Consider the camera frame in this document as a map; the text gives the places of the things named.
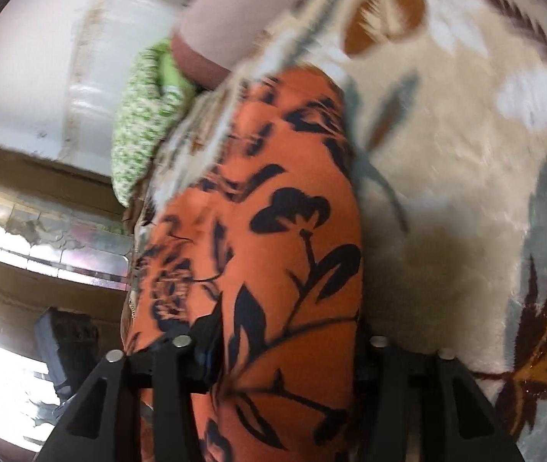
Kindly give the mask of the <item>orange black floral garment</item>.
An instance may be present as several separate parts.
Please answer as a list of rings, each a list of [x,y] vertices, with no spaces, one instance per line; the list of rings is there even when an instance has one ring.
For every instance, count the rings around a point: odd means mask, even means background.
[[[362,249],[342,110],[313,67],[248,87],[218,161],[167,204],[137,260],[131,352],[221,311],[221,376],[193,396],[208,461],[344,449]]]

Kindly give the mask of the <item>green patterned pillow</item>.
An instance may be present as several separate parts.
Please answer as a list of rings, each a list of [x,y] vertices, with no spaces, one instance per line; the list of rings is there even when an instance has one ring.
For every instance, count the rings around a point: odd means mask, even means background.
[[[171,40],[138,54],[112,133],[111,181],[120,204],[128,206],[159,143],[182,121],[195,95],[196,86],[172,56]]]

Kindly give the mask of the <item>beige leaf-print fleece blanket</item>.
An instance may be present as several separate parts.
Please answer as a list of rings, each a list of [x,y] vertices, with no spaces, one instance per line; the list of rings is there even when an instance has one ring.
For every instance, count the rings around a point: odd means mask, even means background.
[[[411,353],[457,358],[522,461],[547,461],[547,0],[304,0],[279,13],[133,195],[127,331],[156,220],[218,161],[244,91],[298,67],[342,96],[362,249],[355,347],[365,321]],[[333,461],[355,461],[354,360]]]

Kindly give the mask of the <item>pink bolster cushion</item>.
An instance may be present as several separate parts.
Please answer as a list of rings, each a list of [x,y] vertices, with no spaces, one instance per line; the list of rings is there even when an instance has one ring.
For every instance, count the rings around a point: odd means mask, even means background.
[[[265,27],[302,0],[190,0],[171,32],[170,52],[190,81],[216,89]]]

